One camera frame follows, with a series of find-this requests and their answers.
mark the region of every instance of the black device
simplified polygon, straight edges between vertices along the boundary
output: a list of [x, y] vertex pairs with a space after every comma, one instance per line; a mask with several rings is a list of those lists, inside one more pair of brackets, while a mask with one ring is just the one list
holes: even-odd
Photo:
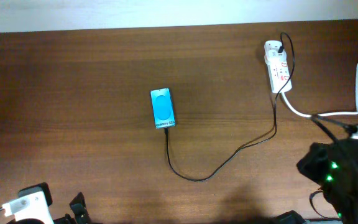
[[[357, 132], [357, 126], [344, 127], [349, 134]], [[321, 186], [324, 198], [333, 205], [343, 223], [355, 224], [358, 223], [358, 139], [330, 137], [334, 143], [313, 143], [296, 166], [302, 175]]]

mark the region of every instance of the electrical outlet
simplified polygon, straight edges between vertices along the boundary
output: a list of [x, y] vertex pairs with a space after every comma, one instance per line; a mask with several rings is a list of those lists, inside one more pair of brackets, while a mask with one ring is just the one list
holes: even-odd
[[[269, 40], [265, 43], [265, 62], [267, 64], [270, 86], [273, 93], [278, 93], [290, 78], [285, 50], [279, 53], [280, 41]], [[282, 93], [292, 89], [291, 81], [281, 90]]]

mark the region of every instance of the black mechanical part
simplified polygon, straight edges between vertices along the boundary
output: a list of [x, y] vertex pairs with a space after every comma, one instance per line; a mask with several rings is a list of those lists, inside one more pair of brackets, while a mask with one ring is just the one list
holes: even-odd
[[271, 222], [271, 224], [304, 224], [306, 221], [295, 211], [286, 212], [277, 216]]
[[70, 208], [74, 213], [77, 224], [92, 224], [91, 218], [86, 210], [84, 195], [81, 192], [70, 202]]
[[7, 224], [44, 224], [44, 223], [41, 222], [40, 220], [28, 218], [28, 219], [20, 220], [20, 221], [12, 220]]
[[53, 221], [54, 224], [76, 224], [74, 218], [72, 218], [69, 214], [66, 214], [64, 217], [58, 218]]
[[47, 183], [41, 183], [41, 184], [37, 184], [37, 185], [33, 185], [30, 187], [26, 187], [25, 189], [22, 189], [19, 191], [19, 193], [17, 193], [17, 196], [23, 197], [29, 194], [33, 194], [36, 192], [40, 192], [43, 191], [44, 195], [45, 195], [45, 199], [47, 201], [47, 205], [50, 206], [52, 204], [52, 195], [50, 194], [50, 190], [49, 190], [49, 186]]

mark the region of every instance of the switch on power strip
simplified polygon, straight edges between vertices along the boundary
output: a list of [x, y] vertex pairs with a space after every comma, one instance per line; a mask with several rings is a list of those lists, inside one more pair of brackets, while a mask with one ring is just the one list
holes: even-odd
[[[278, 93], [290, 78], [285, 50], [279, 53], [282, 43], [277, 40], [269, 40], [265, 43], [265, 62], [273, 93]], [[282, 93], [292, 89], [291, 81], [281, 90]]]

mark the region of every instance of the white wall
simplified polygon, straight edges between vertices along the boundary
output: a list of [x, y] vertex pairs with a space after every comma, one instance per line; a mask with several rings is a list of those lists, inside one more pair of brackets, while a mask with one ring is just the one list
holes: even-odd
[[0, 0], [0, 32], [358, 19], [358, 0]]

